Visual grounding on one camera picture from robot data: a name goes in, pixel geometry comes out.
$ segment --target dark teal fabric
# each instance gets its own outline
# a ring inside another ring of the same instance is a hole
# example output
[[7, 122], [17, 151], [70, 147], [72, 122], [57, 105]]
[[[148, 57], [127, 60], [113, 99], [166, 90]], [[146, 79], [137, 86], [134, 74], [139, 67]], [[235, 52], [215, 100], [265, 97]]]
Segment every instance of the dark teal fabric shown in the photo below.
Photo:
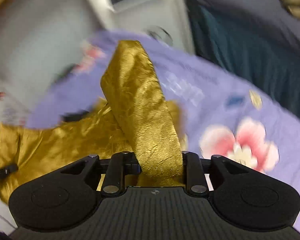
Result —
[[245, 78], [300, 118], [300, 55], [195, 0], [187, 0], [197, 55]]

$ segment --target ribbed black surface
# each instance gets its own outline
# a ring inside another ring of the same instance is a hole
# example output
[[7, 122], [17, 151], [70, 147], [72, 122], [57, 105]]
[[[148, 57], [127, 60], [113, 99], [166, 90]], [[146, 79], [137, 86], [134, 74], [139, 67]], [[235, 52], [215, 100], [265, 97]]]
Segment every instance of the ribbed black surface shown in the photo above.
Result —
[[96, 213], [68, 231], [33, 232], [19, 228], [10, 236], [22, 240], [299, 240], [293, 228], [249, 232], [223, 221], [203, 198], [183, 188], [130, 187], [117, 198], [103, 200]]

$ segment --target gray fabric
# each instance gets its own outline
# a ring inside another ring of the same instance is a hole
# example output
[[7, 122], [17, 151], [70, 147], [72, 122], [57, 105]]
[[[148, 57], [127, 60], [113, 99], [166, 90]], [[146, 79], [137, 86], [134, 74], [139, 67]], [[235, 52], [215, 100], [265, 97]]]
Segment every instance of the gray fabric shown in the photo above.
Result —
[[247, 27], [300, 53], [300, 21], [292, 17], [279, 0], [197, 0], [242, 21]]

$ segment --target purple floral cloth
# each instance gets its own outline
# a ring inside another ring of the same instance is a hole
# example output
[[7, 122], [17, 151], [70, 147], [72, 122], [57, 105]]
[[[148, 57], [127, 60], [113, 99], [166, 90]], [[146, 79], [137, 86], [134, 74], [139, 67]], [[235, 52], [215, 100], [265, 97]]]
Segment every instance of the purple floral cloth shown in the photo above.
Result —
[[[100, 78], [119, 40], [141, 42], [165, 98], [181, 105], [188, 151], [209, 157], [218, 152], [220, 138], [226, 138], [222, 155], [288, 183], [300, 194], [300, 120], [249, 82], [145, 35], [96, 33], [90, 42], [101, 49], [103, 57], [91, 69], [72, 73], [53, 85], [26, 127], [54, 127], [65, 113], [89, 110], [103, 97]], [[300, 213], [294, 227], [300, 231]]]

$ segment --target gold bag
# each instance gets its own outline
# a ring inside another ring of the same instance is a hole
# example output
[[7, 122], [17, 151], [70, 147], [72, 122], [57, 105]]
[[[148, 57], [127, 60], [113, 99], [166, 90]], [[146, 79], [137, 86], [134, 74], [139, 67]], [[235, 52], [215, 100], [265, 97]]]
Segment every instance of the gold bag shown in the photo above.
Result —
[[120, 41], [101, 88], [107, 101], [100, 100], [78, 122], [45, 130], [0, 125], [0, 168], [11, 163], [19, 168], [0, 180], [5, 203], [18, 186], [89, 154], [106, 159], [134, 151], [142, 168], [139, 186], [182, 185], [182, 154], [173, 125], [180, 123], [179, 110], [169, 103], [175, 109], [170, 114], [154, 67], [138, 41]]

